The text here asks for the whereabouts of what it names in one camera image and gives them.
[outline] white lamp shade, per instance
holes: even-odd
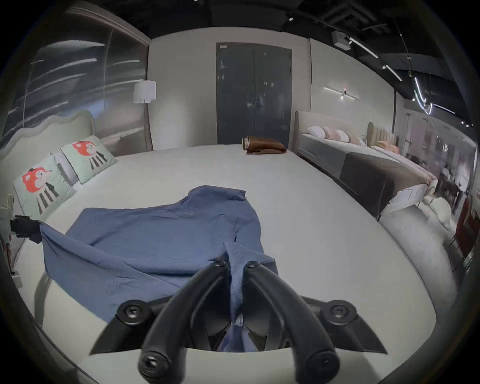
[[[152,80],[136,83],[133,89],[133,102],[135,104],[147,104],[152,100],[156,100],[156,83]]]

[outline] upholstered headboard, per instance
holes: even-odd
[[[13,182],[22,172],[62,145],[92,135],[93,129],[93,116],[86,110],[68,118],[50,116],[34,128],[19,129],[0,149],[0,193],[16,197]]]
[[[383,128],[375,127],[373,123],[368,123],[367,127],[367,145],[371,147],[377,141],[386,141],[387,143],[396,145],[396,137],[393,133]]]
[[[331,116],[322,115],[321,113],[296,111],[294,124],[296,134],[294,148],[297,148],[298,136],[303,133],[308,133],[308,129],[312,126],[326,126],[329,128],[339,129],[363,138],[360,134],[361,130],[346,121],[336,119]]]

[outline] ceiling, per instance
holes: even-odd
[[[361,41],[380,59],[355,44],[342,52],[376,71],[404,98],[413,98],[410,70],[421,80],[433,103],[469,121],[466,105],[440,51],[399,0],[90,1],[113,12],[150,38],[195,28],[243,26],[289,32],[332,46],[332,32],[339,30]],[[384,64],[393,68],[404,81],[382,69]]]

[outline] dark gray door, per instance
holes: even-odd
[[[291,50],[241,43],[217,45],[219,144],[246,135],[288,146],[292,104]]]
[[[253,46],[217,44],[216,116],[219,144],[240,144],[242,138],[253,131],[254,64]]]

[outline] mint green pillow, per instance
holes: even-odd
[[[117,159],[102,145],[96,136],[64,145],[61,151],[71,164],[81,184],[110,167]]]
[[[13,186],[24,214],[33,220],[45,220],[76,192],[60,173],[53,154],[25,170]]]

